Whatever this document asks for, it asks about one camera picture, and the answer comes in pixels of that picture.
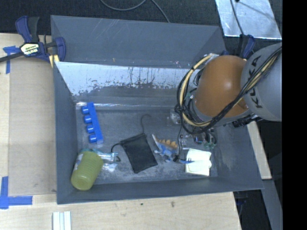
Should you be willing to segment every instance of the aluminum foil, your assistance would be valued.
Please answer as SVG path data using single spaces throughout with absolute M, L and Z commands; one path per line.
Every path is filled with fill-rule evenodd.
M 281 39 L 269 0 L 233 1 L 234 9 L 245 35 L 255 38 Z M 230 0 L 215 0 L 225 36 L 240 36 L 241 31 Z

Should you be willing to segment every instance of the black pouch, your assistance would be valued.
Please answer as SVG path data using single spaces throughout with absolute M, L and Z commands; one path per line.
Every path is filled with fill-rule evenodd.
M 144 133 L 120 141 L 134 173 L 158 165 Z

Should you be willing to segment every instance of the yellow-green cup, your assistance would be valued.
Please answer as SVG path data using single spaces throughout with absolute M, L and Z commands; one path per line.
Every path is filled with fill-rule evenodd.
M 103 160 L 93 151 L 81 152 L 71 175 L 71 184 L 82 191 L 89 190 L 96 180 Z

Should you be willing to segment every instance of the black cable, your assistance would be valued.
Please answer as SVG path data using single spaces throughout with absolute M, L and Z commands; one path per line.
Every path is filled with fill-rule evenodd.
M 149 114 L 144 114 L 144 115 L 141 117 L 142 134 L 144 134 L 143 118 L 144 118 L 145 116 L 151 117 Z
M 113 148 L 116 147 L 116 146 L 118 146 L 118 145 L 120 145 L 120 143 L 116 143 L 116 144 L 114 144 L 114 145 L 111 147 L 111 152 L 112 152 L 112 153 L 113 153 Z
M 138 5 L 136 6 L 133 6 L 131 8 L 126 8 L 126 9 L 119 9 L 119 8 L 115 8 L 115 7 L 112 7 L 110 5 L 108 5 L 106 2 L 104 2 L 103 0 L 100 0 L 102 2 L 102 4 L 104 4 L 105 6 L 107 6 L 108 8 L 112 9 L 112 10 L 116 10 L 116 11 L 130 11 L 130 10 L 134 10 L 138 7 L 140 7 L 141 5 L 143 5 L 147 0 L 143 0 L 142 2 L 140 2 Z M 166 16 L 166 14 L 164 13 L 164 11 L 161 9 L 161 7 L 156 3 L 155 0 L 151 0 L 154 5 L 160 10 L 160 12 L 162 13 L 162 15 L 165 17 L 165 19 L 167 20 L 168 23 L 170 23 L 168 17 Z
M 236 15 L 235 7 L 234 7 L 234 4 L 233 4 L 232 0 L 230 0 L 230 3 L 231 3 L 232 10 L 234 12 L 234 15 L 235 15 L 236 23 L 238 24 L 238 27 L 239 27 L 239 29 L 241 31 L 241 34 L 245 35 L 244 32 L 243 32 L 243 29 L 242 29 L 242 27 L 240 25 L 239 19 L 238 19 L 237 15 Z

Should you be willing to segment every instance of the black floor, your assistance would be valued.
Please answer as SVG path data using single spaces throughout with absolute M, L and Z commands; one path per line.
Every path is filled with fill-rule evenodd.
M 133 7 L 142 0 L 105 0 L 119 8 Z M 219 25 L 219 14 L 214 0 L 155 0 L 172 23 Z M 283 33 L 283 0 L 269 0 L 280 33 Z M 50 15 L 101 17 L 126 20 L 166 22 L 162 13 L 147 0 L 132 11 L 115 11 L 107 8 L 100 0 L 0 0 L 0 32 L 16 33 L 15 21 L 20 16 L 39 16 L 38 33 L 50 35 Z M 234 54 L 238 47 L 237 38 L 224 38 L 226 49 Z M 275 44 L 273 40 L 257 39 L 254 50 Z M 260 135 L 268 159 L 281 152 L 281 123 L 262 121 Z M 282 203 L 282 177 L 276 180 L 277 191 Z M 242 192 L 239 204 L 243 230 L 271 229 L 260 191 Z

